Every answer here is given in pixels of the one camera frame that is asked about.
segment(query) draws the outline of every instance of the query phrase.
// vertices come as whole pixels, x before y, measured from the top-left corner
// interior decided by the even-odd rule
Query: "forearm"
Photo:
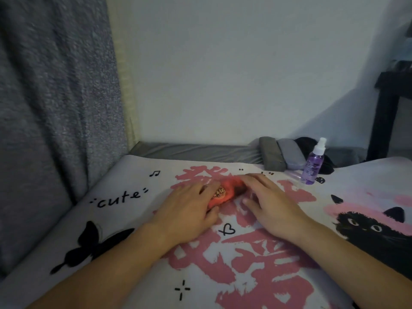
[[[412,281],[350,244],[329,228],[310,222],[291,239],[311,256],[362,309],[407,308]]]
[[[145,224],[129,238],[60,282],[33,308],[117,308],[170,245]]]

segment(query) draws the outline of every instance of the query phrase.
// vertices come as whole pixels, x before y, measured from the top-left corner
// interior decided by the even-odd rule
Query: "gold emblem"
[[[226,195],[226,191],[223,187],[219,187],[216,193],[213,195],[213,198],[222,199]]]

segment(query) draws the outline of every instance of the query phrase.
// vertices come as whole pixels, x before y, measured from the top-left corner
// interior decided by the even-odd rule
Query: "black table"
[[[380,89],[380,93],[366,161],[388,155],[399,98],[412,100],[412,74],[382,72],[375,88]]]

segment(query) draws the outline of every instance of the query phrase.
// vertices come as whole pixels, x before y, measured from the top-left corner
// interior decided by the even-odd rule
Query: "purple spray bottle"
[[[315,183],[315,179],[321,169],[323,159],[325,158],[325,144],[326,139],[321,138],[313,149],[313,152],[309,154],[305,169],[302,172],[301,182],[306,183],[307,185]]]

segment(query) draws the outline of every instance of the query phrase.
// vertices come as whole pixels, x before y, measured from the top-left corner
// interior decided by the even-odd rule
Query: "white bottle cap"
[[[319,156],[322,156],[323,154],[325,154],[325,149],[326,149],[325,144],[326,144],[326,139],[321,138],[319,142],[316,144],[315,148],[313,149],[313,153]]]

